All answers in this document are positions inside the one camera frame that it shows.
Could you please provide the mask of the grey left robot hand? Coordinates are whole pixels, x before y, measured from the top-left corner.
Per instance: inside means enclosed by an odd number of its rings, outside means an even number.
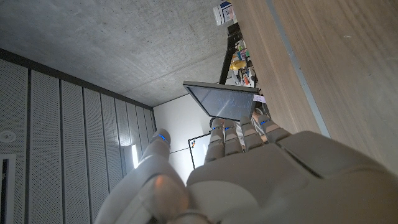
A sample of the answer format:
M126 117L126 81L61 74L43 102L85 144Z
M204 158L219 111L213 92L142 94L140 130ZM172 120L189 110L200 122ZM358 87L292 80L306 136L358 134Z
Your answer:
M397 176L311 131L291 134L262 115L238 136L216 119L204 164L183 181L159 129L138 166L108 195L97 223L396 223Z

